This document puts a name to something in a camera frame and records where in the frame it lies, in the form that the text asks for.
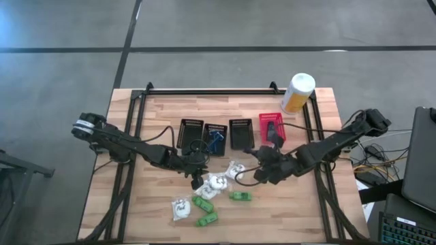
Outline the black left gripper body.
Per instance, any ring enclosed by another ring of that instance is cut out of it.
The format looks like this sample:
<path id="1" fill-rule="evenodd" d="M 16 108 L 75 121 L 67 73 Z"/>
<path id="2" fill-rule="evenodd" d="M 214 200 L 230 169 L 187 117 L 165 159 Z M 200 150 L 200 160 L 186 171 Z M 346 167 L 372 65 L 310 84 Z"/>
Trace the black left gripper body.
<path id="1" fill-rule="evenodd" d="M 185 177 L 192 174 L 203 175 L 208 173 L 207 163 L 199 162 L 199 149 L 190 151 L 187 155 L 178 155 L 175 148 L 168 149 L 168 156 L 163 162 L 163 168 L 170 171 L 184 173 Z"/>

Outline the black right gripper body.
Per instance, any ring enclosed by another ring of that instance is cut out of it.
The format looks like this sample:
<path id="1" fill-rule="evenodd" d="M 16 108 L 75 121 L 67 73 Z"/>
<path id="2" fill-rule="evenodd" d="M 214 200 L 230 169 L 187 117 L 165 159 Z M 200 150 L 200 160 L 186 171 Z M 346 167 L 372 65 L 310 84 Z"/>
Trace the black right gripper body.
<path id="1" fill-rule="evenodd" d="M 293 156 L 281 154 L 269 146 L 261 146 L 253 155 L 260 166 L 253 177 L 261 183 L 278 184 L 296 172 L 298 164 Z"/>

